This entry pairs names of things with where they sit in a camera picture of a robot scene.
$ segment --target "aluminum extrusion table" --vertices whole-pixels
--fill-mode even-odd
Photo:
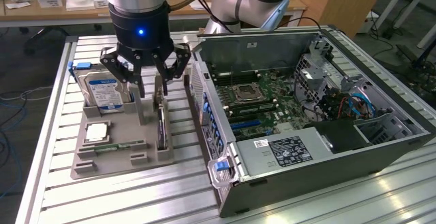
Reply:
[[[175,42],[186,34],[174,33]],[[335,37],[418,111],[436,111],[340,33]],[[179,80],[170,86],[170,117],[176,164],[80,180],[70,177],[83,95],[67,72],[68,61],[99,62],[115,36],[68,39],[16,223],[428,223],[436,220],[436,143],[404,155],[380,173],[355,179],[246,214],[219,218],[188,100]],[[343,57],[334,62],[356,72]],[[155,69],[144,69],[148,95]]]

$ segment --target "green circuit board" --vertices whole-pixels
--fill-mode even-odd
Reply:
[[[236,129],[234,134],[239,141],[252,139],[260,136],[278,134],[284,130],[300,130],[310,123],[302,105],[291,93],[291,83],[287,77],[278,70],[260,71],[260,78],[256,82],[218,86],[218,93],[222,99],[223,106],[242,106],[240,111],[247,111],[247,115],[230,114],[228,119],[232,125],[244,123],[247,121],[259,120],[260,125]],[[266,105],[251,105],[250,102],[239,101],[238,97],[242,96],[239,92],[247,92],[259,100],[264,100]],[[258,107],[274,106],[271,111],[256,111]]]

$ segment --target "floor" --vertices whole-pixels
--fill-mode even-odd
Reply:
[[[388,2],[390,0],[379,0],[375,5],[375,11],[382,12]],[[406,1],[399,3],[394,12],[391,13],[390,19],[396,16],[406,3]],[[431,13],[418,8],[403,25],[403,36],[394,36],[390,42],[392,44],[406,44],[412,48],[412,51],[416,54],[420,54],[422,50],[419,50],[415,45],[436,23],[435,19],[436,18]],[[388,25],[390,23],[387,22],[382,27],[382,30]],[[203,26],[206,26],[204,20],[179,21],[171,23],[171,30],[196,30],[198,27]],[[31,28],[30,34],[23,35],[18,28],[11,28],[8,33],[0,37],[0,93],[8,91],[26,91],[36,87],[50,86],[54,83],[64,45],[64,37],[58,32],[51,33],[38,43],[38,51],[35,55],[32,57],[26,56],[22,49],[23,43],[31,34],[36,33],[39,29],[40,28]],[[92,25],[67,26],[66,30],[71,35],[76,36],[114,34],[112,26],[110,24],[104,24],[103,29],[99,32],[95,31]],[[368,35],[358,35],[355,37],[355,41],[371,55],[388,48],[387,44],[374,40],[368,37]],[[392,64],[399,63],[399,57],[395,55],[395,50],[380,54],[378,58],[391,62]],[[43,90],[35,93],[34,97],[43,97],[47,94],[50,94],[50,90]],[[22,102],[22,100],[16,100],[8,104],[20,106]],[[23,120],[19,127],[7,131],[10,141],[16,148],[19,160],[23,166],[23,179],[20,185],[14,189],[12,194],[7,195],[4,198],[0,198],[0,222],[4,224],[15,222],[47,105],[47,99],[28,102],[26,105],[28,111],[27,118]],[[15,112],[16,109],[0,106],[0,121],[4,121]],[[0,155],[0,162],[3,162],[3,160],[4,154]],[[0,195],[3,191],[6,191],[15,184],[16,179],[18,166],[16,162],[10,159],[7,165],[0,168]]]

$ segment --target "hard drive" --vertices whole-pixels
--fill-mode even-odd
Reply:
[[[127,83],[122,83],[103,64],[79,63],[74,74],[88,107],[100,113],[123,112],[123,104],[132,101]]]

